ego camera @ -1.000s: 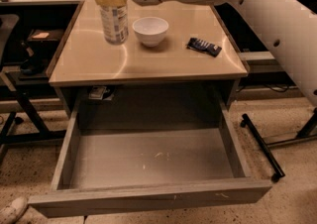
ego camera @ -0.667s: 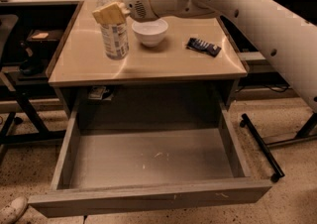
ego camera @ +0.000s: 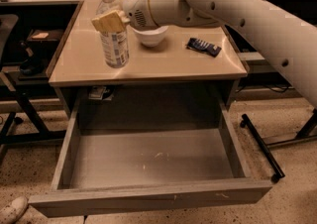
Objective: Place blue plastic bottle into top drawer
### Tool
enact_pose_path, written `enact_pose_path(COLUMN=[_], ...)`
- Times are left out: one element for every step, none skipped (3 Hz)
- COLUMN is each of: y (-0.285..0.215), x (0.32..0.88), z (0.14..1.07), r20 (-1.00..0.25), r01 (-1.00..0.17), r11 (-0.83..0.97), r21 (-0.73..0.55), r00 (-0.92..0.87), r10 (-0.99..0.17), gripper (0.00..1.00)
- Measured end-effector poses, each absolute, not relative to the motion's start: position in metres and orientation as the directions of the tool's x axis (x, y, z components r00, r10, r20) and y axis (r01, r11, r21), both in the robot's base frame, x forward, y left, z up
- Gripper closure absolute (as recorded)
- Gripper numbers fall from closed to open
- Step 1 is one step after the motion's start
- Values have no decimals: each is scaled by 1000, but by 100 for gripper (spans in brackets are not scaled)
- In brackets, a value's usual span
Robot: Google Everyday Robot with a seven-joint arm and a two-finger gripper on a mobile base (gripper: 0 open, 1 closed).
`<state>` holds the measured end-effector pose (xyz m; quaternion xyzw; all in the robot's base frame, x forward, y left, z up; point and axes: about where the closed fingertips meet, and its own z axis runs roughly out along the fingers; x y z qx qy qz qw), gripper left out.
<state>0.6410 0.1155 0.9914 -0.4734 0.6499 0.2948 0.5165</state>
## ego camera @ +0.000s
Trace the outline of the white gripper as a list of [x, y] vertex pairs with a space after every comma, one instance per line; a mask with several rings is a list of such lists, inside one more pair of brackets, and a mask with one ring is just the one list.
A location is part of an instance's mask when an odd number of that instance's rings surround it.
[[111, 10], [103, 13], [94, 17], [91, 23], [101, 33], [123, 32], [129, 24], [140, 31], [158, 27], [151, 14], [150, 0], [123, 0], [123, 11]]

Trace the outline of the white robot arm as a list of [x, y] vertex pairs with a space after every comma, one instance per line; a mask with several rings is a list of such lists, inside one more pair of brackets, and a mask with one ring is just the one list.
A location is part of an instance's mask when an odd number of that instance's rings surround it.
[[317, 28], [265, 0], [115, 0], [92, 24], [110, 33], [227, 25], [317, 107]]

